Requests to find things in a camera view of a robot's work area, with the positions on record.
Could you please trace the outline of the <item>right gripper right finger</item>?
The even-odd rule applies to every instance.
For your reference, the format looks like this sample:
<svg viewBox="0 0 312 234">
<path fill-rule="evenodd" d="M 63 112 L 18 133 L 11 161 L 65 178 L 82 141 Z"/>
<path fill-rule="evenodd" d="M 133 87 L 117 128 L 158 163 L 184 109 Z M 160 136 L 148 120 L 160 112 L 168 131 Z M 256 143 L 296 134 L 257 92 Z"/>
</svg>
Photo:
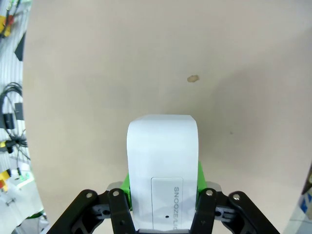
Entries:
<svg viewBox="0 0 312 234">
<path fill-rule="evenodd" d="M 216 220 L 233 234 L 279 233 L 244 192 L 225 195 L 219 184 L 206 181 L 199 162 L 196 209 L 190 233 L 211 234 Z"/>
</svg>

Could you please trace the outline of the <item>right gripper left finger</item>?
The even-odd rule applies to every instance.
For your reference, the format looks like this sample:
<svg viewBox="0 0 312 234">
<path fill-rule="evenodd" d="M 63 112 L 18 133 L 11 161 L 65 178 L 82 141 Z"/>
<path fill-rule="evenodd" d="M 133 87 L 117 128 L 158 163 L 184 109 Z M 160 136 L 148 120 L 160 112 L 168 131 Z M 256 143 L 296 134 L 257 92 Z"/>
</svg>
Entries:
<svg viewBox="0 0 312 234">
<path fill-rule="evenodd" d="M 81 191 L 50 228 L 51 234 L 92 234 L 106 219 L 115 234 L 135 234 L 130 210 L 130 180 L 112 183 L 102 194 Z"/>
</svg>

